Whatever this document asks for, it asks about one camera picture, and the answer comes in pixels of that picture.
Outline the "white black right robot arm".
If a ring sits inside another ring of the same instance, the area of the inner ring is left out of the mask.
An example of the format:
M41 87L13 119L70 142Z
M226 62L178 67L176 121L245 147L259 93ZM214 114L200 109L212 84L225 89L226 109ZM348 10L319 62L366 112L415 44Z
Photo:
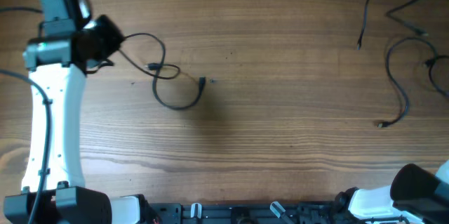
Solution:
M391 185L339 193L330 222L448 224L448 162L436 173L407 164Z

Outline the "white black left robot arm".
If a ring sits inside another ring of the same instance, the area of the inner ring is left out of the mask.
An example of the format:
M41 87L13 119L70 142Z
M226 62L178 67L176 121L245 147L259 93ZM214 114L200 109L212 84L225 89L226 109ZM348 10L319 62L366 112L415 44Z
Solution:
M111 65L124 37L89 0L39 0L44 16L23 53L32 87L32 136L20 193L4 200L12 223L160 223L142 195L89 190L81 168L80 111L89 74Z

